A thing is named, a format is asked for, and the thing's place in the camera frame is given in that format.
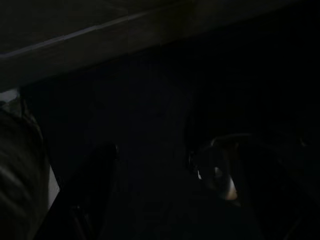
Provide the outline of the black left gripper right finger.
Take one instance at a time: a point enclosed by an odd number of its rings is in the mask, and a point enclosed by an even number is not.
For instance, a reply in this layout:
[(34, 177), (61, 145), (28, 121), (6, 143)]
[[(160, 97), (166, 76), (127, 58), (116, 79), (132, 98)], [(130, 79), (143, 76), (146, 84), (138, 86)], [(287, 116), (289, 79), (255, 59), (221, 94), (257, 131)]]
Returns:
[(264, 240), (320, 240), (320, 206), (282, 159), (259, 146), (240, 145), (237, 151)]

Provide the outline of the person leg in olive trousers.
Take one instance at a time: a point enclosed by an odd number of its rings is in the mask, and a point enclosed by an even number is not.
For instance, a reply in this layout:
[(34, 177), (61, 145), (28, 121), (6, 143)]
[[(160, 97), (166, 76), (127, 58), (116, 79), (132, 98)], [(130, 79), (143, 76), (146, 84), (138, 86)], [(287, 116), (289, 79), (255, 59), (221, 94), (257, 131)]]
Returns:
[(39, 131), (0, 110), (0, 240), (33, 240), (48, 212), (49, 162)]

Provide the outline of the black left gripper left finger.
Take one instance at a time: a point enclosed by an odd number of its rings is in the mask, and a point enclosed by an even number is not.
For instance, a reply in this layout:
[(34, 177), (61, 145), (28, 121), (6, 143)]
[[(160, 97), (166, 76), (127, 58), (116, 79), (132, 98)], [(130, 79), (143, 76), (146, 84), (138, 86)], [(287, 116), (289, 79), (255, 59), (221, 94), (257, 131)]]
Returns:
[(41, 240), (98, 240), (111, 195), (118, 148), (95, 148), (60, 189), (41, 225)]

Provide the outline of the black robot foot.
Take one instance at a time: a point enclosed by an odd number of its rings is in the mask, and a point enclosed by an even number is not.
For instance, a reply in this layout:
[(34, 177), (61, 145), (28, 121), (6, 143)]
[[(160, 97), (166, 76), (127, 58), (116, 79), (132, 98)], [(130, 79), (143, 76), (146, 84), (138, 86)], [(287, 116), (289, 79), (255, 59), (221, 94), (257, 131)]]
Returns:
[(301, 202), (289, 164), (308, 143), (280, 133), (236, 132), (215, 136), (187, 136), (187, 168), (206, 189), (238, 206), (258, 212)]

